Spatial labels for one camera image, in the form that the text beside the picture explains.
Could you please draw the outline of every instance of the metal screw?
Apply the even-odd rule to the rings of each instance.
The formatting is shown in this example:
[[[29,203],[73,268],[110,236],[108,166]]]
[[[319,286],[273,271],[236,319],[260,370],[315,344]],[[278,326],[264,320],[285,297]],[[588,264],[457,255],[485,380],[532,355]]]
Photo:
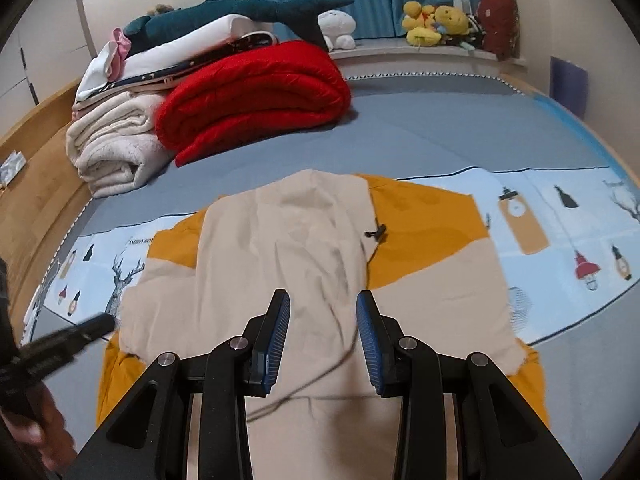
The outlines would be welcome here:
[[[234,350],[242,350],[243,348],[246,348],[248,344],[249,341],[247,340],[247,338],[242,337],[241,335],[229,341],[229,346],[231,346],[231,348],[233,348]]]
[[[175,354],[171,352],[165,352],[164,354],[160,354],[158,356],[158,364],[160,366],[168,366],[174,364]]]
[[[400,348],[404,350],[413,350],[418,346],[418,342],[413,337],[402,337],[400,341],[398,341]]]
[[[471,355],[471,362],[476,366],[487,366],[489,364],[489,358],[480,352],[476,352]]]

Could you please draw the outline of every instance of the wooden headboard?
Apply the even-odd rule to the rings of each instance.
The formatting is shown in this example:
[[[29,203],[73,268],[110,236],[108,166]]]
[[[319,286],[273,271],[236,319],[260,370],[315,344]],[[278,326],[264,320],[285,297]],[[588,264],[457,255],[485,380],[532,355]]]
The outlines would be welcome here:
[[[4,137],[0,160],[22,152],[27,165],[0,194],[0,256],[8,267],[9,314],[22,318],[60,242],[91,194],[65,153],[78,81],[46,99]]]

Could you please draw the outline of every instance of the red blanket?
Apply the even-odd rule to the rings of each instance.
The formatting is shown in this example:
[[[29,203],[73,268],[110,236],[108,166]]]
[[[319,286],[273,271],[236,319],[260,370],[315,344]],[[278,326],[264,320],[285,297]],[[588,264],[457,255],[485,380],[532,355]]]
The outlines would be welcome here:
[[[178,166],[265,137],[338,121],[351,92],[329,55],[305,41],[235,54],[198,70],[156,115]]]

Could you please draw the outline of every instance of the windowsill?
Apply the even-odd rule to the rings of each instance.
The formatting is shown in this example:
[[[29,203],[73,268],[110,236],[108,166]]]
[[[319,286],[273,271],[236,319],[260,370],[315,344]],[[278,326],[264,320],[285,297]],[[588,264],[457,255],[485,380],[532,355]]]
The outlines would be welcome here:
[[[349,59],[363,56],[380,56],[389,54],[420,54],[425,56],[455,56],[485,61],[498,62],[495,54],[484,50],[468,51],[460,46],[411,46],[405,38],[379,38],[377,40],[356,40],[356,48],[353,50],[334,50],[330,53],[331,58]],[[523,58],[511,58],[504,63],[526,67],[527,61]]]

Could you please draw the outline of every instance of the shark plush toy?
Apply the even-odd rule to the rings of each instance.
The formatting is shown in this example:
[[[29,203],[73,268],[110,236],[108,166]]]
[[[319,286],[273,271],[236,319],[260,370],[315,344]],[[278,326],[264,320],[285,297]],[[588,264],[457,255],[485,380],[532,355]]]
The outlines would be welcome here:
[[[241,14],[254,22],[283,23],[302,40],[327,50],[318,25],[318,14],[352,3],[353,0],[205,0],[186,9],[170,10],[157,16],[140,16],[123,32],[131,41],[128,56],[133,56],[181,38],[227,14]]]

